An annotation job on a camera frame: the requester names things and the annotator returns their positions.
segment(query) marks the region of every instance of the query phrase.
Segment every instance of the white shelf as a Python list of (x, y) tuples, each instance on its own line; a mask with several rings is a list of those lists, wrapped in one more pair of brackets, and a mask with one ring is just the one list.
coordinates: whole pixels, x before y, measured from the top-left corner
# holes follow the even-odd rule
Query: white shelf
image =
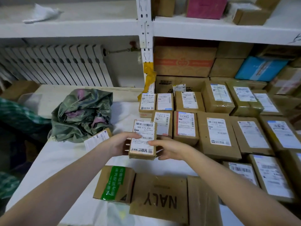
[(196, 19), (185, 16), (156, 17), (154, 36), (301, 45), (301, 0), (282, 0), (263, 26), (238, 26), (228, 19)]
[(0, 38), (138, 35), (135, 0), (42, 5), (64, 11), (57, 19), (33, 24), (33, 5), (0, 7)]

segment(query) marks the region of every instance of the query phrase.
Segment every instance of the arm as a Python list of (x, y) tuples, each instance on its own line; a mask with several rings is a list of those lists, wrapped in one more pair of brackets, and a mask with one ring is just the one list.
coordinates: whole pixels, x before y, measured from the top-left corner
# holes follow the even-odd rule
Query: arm
[(107, 161), (122, 155), (127, 138), (140, 137), (123, 132), (105, 140), (18, 201), (0, 218), (0, 226), (58, 225)]
[(149, 144), (164, 147), (160, 160), (184, 160), (244, 225), (301, 225), (295, 215), (263, 190), (196, 149), (168, 138)]

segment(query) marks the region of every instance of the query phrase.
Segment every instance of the green fabric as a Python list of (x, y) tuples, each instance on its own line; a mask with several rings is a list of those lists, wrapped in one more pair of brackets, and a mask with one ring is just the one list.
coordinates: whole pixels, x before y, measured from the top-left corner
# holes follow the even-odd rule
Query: green fabric
[(4, 98), (0, 98), (0, 120), (26, 134), (36, 133), (51, 123), (50, 119), (40, 117), (17, 102)]
[(19, 186), (20, 181), (7, 173), (0, 172), (0, 199), (9, 198)]
[(112, 130), (113, 93), (75, 89), (52, 112), (52, 135), (57, 141), (81, 143), (106, 128)]
[(106, 185), (106, 188), (103, 191), (101, 200), (106, 200), (106, 201), (115, 200), (119, 186), (123, 184), (125, 171), (126, 171), (125, 167), (119, 167), (119, 166), (112, 167), (109, 181)]

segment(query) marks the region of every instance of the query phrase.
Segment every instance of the crumpled cloth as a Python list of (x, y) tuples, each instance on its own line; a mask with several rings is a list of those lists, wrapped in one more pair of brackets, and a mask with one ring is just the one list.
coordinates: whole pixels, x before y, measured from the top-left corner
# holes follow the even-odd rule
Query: crumpled cloth
[(57, 141), (81, 143), (111, 124), (113, 93), (75, 89), (52, 112), (52, 136)]

